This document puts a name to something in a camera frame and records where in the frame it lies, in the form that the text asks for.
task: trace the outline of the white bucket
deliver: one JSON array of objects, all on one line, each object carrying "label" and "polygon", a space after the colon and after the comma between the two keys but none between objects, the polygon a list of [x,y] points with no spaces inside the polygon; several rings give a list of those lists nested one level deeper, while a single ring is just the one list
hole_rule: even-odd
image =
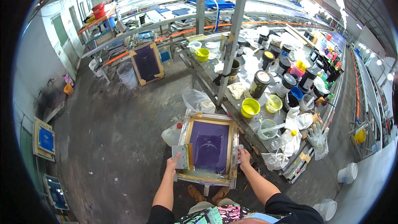
[{"label": "white bucket", "polygon": [[352,183],[358,174],[358,165],[356,163],[349,163],[347,167],[339,170],[337,174],[337,182]]},{"label": "white bucket", "polygon": [[103,75],[102,70],[98,70],[97,72],[94,72],[94,68],[97,65],[97,61],[92,59],[91,62],[88,64],[88,67],[90,68],[90,70],[97,76],[97,77],[101,77]]},{"label": "white bucket", "polygon": [[315,204],[313,207],[322,216],[324,221],[330,221],[337,210],[337,202],[332,199],[324,199],[322,203]]},{"label": "white bucket", "polygon": [[[189,42],[189,43],[188,43],[188,46],[195,46],[196,49],[198,49],[198,48],[201,48],[201,47],[202,47],[202,43],[201,43],[201,42],[198,42],[198,41],[192,41],[192,42]],[[190,47],[190,48],[189,48],[189,51],[190,51],[191,53],[195,53],[195,52],[196,52],[196,49],[194,49],[193,47]]]},{"label": "white bucket", "polygon": [[117,75],[120,82],[126,85],[127,89],[133,89],[138,85],[132,62],[126,62],[117,68]]}]

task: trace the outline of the foot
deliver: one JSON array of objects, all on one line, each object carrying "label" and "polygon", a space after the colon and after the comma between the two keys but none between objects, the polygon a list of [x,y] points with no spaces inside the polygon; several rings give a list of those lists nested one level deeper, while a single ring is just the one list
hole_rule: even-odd
[{"label": "foot", "polygon": [[214,197],[211,199],[216,205],[225,198],[226,194],[228,194],[229,188],[228,187],[221,187],[221,189],[217,192],[217,194],[214,195]]},{"label": "foot", "polygon": [[202,196],[202,194],[197,190],[197,188],[195,186],[193,186],[192,184],[190,184],[188,186],[188,193],[195,198],[196,202],[206,202],[206,198],[204,196]]}]

